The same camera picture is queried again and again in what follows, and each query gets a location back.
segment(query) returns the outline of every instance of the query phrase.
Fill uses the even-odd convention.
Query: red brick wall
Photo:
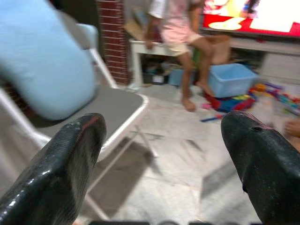
[[[117,83],[128,84],[123,0],[97,0],[105,62]]]

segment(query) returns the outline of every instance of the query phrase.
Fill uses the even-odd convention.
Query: tv screen
[[[300,37],[300,0],[205,0],[202,27]]]

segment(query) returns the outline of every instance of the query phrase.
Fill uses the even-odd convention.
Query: marble floor
[[[113,220],[142,220],[152,225],[169,219],[181,225],[190,221],[216,225],[260,222],[242,191],[222,140],[220,121],[199,121],[215,112],[201,109],[205,99],[197,89],[193,92],[198,110],[190,113],[180,105],[180,91],[173,86],[140,90],[150,98],[141,128],[159,157],[151,158],[137,139],[95,187],[92,195]],[[271,98],[262,97],[250,112],[282,131],[290,116],[275,113],[274,104]],[[98,163],[95,174],[109,160]],[[82,214],[97,218],[86,205]]]

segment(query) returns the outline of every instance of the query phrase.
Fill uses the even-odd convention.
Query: light blue cushion
[[[49,120],[70,116],[95,93],[90,59],[46,0],[0,0],[0,76]]]

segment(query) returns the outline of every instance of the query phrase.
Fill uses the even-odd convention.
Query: tv stand
[[[233,37],[231,46],[266,52],[260,70],[262,79],[300,84],[300,42],[258,42],[255,39]]]

